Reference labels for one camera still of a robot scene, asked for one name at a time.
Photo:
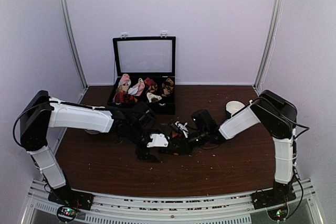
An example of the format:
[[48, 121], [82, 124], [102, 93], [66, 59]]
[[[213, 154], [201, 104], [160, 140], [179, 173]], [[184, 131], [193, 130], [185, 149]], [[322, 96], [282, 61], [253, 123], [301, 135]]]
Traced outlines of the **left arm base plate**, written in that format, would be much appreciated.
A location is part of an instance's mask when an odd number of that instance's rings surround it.
[[65, 180], [65, 185], [54, 189], [49, 184], [50, 188], [48, 200], [68, 206], [72, 209], [90, 210], [94, 195], [91, 193], [73, 190], [68, 179]]

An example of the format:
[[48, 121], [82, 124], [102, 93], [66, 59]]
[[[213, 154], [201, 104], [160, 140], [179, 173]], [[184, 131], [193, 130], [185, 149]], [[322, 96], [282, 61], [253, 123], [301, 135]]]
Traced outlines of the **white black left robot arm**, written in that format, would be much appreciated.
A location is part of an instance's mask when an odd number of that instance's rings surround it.
[[169, 137], [161, 131], [153, 133], [146, 129], [155, 120], [154, 112], [144, 102], [132, 108], [89, 106], [59, 100], [40, 90], [16, 119], [12, 134], [15, 143], [30, 154], [51, 189], [55, 189], [56, 198], [71, 205], [75, 192], [68, 188], [65, 173], [48, 147], [48, 130], [60, 127], [114, 133], [133, 142], [141, 159], [156, 161], [150, 149], [168, 147]]

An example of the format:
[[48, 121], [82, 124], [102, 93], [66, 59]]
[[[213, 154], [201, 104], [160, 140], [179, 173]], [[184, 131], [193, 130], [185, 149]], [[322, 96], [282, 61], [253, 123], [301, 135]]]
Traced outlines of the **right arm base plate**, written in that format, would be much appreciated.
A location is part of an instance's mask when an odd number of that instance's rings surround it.
[[293, 187], [283, 184], [274, 185], [271, 189], [255, 191], [251, 195], [254, 209], [269, 208], [295, 199], [296, 194], [293, 192]]

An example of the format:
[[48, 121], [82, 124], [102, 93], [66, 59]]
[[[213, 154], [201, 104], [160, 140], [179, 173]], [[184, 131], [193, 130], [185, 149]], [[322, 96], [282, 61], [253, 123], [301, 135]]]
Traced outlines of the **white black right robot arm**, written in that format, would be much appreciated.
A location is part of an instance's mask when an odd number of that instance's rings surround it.
[[289, 196], [286, 184], [293, 177], [297, 114], [298, 110], [294, 104], [270, 90], [264, 90], [256, 99], [251, 100], [220, 125], [208, 110], [195, 111], [191, 115], [196, 127], [193, 132], [173, 126], [172, 129], [179, 131], [181, 136], [173, 138], [168, 146], [160, 148], [159, 152], [171, 155], [190, 154], [196, 146], [206, 142], [221, 145], [254, 125], [261, 124], [274, 143], [274, 181], [279, 184], [269, 192], [269, 199], [272, 203], [279, 204]]

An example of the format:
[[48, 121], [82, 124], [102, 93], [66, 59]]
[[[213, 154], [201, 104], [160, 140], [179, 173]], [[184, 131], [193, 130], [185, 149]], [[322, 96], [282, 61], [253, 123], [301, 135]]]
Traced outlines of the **red orange argyle sock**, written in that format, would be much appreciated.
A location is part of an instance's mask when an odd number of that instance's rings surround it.
[[172, 138], [181, 138], [183, 135], [183, 133], [180, 133], [180, 132], [175, 132], [175, 131], [172, 131], [171, 133], [171, 137]]

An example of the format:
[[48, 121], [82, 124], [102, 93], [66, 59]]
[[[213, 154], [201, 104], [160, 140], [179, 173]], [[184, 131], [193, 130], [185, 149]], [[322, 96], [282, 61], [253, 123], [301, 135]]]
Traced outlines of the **beige brown argyle sock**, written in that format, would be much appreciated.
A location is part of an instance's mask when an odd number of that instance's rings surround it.
[[162, 83], [162, 92], [161, 96], [162, 97], [169, 97], [174, 90], [174, 82], [171, 78], [167, 78], [163, 83]]

